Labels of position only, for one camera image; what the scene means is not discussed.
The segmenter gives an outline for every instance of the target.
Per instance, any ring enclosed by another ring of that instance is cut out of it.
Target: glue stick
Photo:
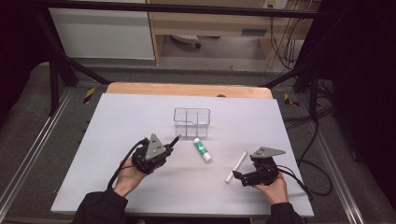
[[[195,144],[195,147],[198,149],[205,162],[210,162],[212,160],[212,157],[210,156],[209,152],[207,152],[201,140],[199,138],[195,138],[192,142]]]

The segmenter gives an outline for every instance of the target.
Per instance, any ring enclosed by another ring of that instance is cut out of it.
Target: sleeve
[[[291,203],[276,203],[271,206],[271,216],[266,224],[303,224],[301,217],[294,212]]]
[[[128,200],[108,189],[88,193],[78,207],[71,224],[125,224]]]

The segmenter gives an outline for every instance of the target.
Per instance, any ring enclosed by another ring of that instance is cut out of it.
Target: white table
[[[175,138],[176,107],[209,108],[211,124],[203,143],[213,157],[205,163],[192,141],[181,139],[167,163],[130,195],[127,214],[141,216],[254,217],[270,214],[270,204],[240,180],[224,179],[243,151],[286,150],[274,157],[301,179],[276,100],[138,94],[103,94],[51,211],[73,214],[85,194],[106,189],[130,148],[156,133],[163,144]],[[254,171],[247,157],[239,171]],[[313,211],[298,184],[285,175],[290,202],[302,217]]]

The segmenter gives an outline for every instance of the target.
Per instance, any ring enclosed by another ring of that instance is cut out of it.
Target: clear plastic organizer
[[[210,110],[207,108],[175,108],[176,135],[183,137],[207,137]]]

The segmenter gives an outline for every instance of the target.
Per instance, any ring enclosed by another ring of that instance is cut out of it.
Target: hand
[[[114,192],[125,197],[140,184],[142,179],[146,177],[146,174],[143,174],[134,167],[131,158],[122,167],[125,168],[120,170]]]
[[[280,172],[274,183],[272,183],[271,185],[255,185],[254,188],[264,193],[270,204],[289,202],[286,181],[283,178],[282,173]]]

